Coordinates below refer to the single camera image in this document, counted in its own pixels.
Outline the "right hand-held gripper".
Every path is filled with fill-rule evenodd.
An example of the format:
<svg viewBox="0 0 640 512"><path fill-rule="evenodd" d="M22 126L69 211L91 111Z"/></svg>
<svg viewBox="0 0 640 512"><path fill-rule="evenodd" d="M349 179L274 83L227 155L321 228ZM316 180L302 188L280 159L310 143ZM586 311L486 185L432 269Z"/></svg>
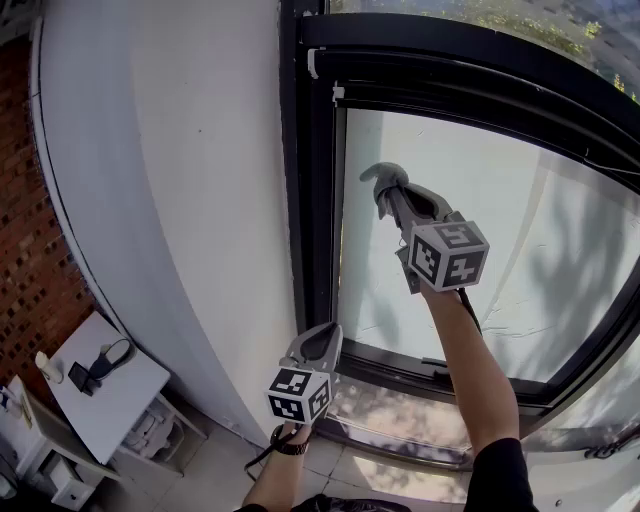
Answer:
<svg viewBox="0 0 640 512"><path fill-rule="evenodd" d="M439 194L409 183L392 187L387 201L405 242L396 251L411 294L422 283L435 292L476 285L490 245L473 221Z"/></svg>

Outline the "grey cloth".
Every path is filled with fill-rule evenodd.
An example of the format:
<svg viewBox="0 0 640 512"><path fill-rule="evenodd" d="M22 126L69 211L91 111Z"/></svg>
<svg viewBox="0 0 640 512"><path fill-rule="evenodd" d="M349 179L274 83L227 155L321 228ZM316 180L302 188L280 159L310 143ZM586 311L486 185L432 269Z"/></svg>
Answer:
<svg viewBox="0 0 640 512"><path fill-rule="evenodd" d="M391 162L379 162L363 171L359 180L368 182L374 180L373 198L378 208L378 218L383 219L387 215L394 216L385 194L394 188L402 189L410 181L406 171L398 164Z"/></svg>

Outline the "frosted window glass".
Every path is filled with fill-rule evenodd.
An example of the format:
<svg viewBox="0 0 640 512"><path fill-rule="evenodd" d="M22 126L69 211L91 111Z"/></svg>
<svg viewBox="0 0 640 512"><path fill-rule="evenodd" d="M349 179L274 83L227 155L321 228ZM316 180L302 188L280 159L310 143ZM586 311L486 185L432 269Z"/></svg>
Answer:
<svg viewBox="0 0 640 512"><path fill-rule="evenodd" d="M550 381L585 345L640 258L640 197L496 133L365 110L347 115L338 317L345 335L414 358L443 352L396 257L401 237L360 176L392 162L474 221L490 245L468 295L512 378Z"/></svg>

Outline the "person's right forearm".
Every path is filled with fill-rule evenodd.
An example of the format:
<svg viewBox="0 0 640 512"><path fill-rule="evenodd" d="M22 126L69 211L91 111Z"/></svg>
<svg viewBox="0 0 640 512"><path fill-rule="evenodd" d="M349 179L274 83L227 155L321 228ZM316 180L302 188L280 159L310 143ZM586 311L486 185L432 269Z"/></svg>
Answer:
<svg viewBox="0 0 640 512"><path fill-rule="evenodd" d="M474 453L501 439L517 439L514 390L459 294L436 292L427 284L421 285L421 294L434 320Z"/></svg>

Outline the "black wristwatch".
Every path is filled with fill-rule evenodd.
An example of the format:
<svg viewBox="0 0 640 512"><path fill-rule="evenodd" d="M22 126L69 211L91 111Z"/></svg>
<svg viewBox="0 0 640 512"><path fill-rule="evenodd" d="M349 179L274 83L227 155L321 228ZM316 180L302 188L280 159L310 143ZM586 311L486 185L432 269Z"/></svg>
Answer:
<svg viewBox="0 0 640 512"><path fill-rule="evenodd" d="M308 449L309 436L303 441L297 441L296 438L300 434L302 427L294 425L289 431L285 431L285 425L278 425L272 432L270 437L270 445L272 449L286 456L301 456Z"/></svg>

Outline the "low window pane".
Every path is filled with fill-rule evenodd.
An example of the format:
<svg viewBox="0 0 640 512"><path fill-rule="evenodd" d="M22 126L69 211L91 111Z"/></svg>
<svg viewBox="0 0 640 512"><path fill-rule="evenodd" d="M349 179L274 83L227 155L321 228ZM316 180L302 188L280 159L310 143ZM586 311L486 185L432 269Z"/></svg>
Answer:
<svg viewBox="0 0 640 512"><path fill-rule="evenodd" d="M328 416L351 427L438 448L471 449L456 405L342 378Z"/></svg>

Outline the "black roller blind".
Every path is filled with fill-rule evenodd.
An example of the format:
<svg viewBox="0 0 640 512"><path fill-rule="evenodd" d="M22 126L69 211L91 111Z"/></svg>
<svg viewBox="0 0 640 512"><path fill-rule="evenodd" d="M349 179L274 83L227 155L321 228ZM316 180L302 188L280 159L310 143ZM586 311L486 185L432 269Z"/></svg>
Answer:
<svg viewBox="0 0 640 512"><path fill-rule="evenodd" d="M314 79L342 88L341 106L473 126L597 171L640 178L640 135L542 85L482 66L392 51L311 48L307 67Z"/></svg>

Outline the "white shelf unit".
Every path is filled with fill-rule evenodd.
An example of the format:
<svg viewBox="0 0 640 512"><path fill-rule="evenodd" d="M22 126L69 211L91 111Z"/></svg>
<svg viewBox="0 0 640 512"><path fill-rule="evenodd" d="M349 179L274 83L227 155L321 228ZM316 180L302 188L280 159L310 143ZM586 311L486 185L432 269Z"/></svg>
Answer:
<svg viewBox="0 0 640 512"><path fill-rule="evenodd" d="M159 393L134 422L116 452L156 469L183 476L185 464L179 460L179 455L191 434L201 440L208 439L204 430Z"/></svg>

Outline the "clear upper window pane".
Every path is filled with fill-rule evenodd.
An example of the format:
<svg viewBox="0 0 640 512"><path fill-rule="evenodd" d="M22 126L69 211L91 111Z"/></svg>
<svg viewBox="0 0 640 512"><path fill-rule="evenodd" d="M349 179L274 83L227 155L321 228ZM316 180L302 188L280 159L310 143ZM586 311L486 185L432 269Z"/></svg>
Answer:
<svg viewBox="0 0 640 512"><path fill-rule="evenodd" d="M590 69L640 105L640 0L326 0L331 14L393 13L519 37Z"/></svg>

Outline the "white side table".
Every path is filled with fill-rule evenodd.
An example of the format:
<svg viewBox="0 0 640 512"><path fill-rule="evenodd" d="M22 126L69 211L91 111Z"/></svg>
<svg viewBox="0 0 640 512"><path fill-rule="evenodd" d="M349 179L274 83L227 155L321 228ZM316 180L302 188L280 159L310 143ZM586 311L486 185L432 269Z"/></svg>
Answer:
<svg viewBox="0 0 640 512"><path fill-rule="evenodd" d="M74 363L89 368L100 348L121 338L100 313L93 312L51 357L63 381L48 386L66 419L93 457L106 464L144 410L169 381L170 373L141 350L115 369L91 396L68 377Z"/></svg>

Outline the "black device with loop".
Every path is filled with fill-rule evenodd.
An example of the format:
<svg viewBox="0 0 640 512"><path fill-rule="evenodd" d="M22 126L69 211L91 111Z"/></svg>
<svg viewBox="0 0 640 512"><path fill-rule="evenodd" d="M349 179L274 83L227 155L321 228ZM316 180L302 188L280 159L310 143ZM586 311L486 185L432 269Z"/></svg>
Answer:
<svg viewBox="0 0 640 512"><path fill-rule="evenodd" d="M101 387L102 381L126 364L134 354L134 344L122 338L111 345L103 345L88 369L74 362L67 376L80 393L92 396Z"/></svg>

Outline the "white bottle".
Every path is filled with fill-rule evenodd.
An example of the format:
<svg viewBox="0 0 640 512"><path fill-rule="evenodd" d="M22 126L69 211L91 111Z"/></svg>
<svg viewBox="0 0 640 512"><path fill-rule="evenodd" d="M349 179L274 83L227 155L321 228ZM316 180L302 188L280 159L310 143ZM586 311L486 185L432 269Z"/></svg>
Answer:
<svg viewBox="0 0 640 512"><path fill-rule="evenodd" d="M35 364L46 380L54 384L60 384L64 380L62 372L44 352L36 353Z"/></svg>

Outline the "white drawer cabinet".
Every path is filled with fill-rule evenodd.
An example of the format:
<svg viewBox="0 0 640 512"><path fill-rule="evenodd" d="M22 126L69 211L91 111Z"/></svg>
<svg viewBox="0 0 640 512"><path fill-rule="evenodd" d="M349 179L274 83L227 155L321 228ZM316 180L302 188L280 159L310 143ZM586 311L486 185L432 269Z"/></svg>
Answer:
<svg viewBox="0 0 640 512"><path fill-rule="evenodd" d="M4 420L0 432L17 457L16 472L41 487L54 505L78 512L103 479L121 475L94 460L73 429L35 398L15 377L9 389L22 409L20 417Z"/></svg>

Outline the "white panel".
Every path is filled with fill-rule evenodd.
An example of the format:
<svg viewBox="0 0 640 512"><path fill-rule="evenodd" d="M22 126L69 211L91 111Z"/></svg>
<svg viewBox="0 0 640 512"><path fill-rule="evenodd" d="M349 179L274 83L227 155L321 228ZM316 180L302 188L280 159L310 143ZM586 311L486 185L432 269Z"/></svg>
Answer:
<svg viewBox="0 0 640 512"><path fill-rule="evenodd" d="M605 460L584 452L640 433L605 427L539 430L523 450L539 512L632 512L640 510L640 439Z"/></svg>

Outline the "black curved window latch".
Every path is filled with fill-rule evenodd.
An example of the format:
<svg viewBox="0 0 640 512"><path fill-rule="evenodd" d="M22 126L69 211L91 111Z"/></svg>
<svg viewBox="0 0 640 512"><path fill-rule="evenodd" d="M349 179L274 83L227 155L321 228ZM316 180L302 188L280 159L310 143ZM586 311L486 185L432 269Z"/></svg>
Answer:
<svg viewBox="0 0 640 512"><path fill-rule="evenodd" d="M588 448L584 452L584 458L605 460L612 455L620 452L623 448L625 448L632 442L637 441L638 439L640 439L640 433L635 433L625 437L624 439L617 440L607 445Z"/></svg>

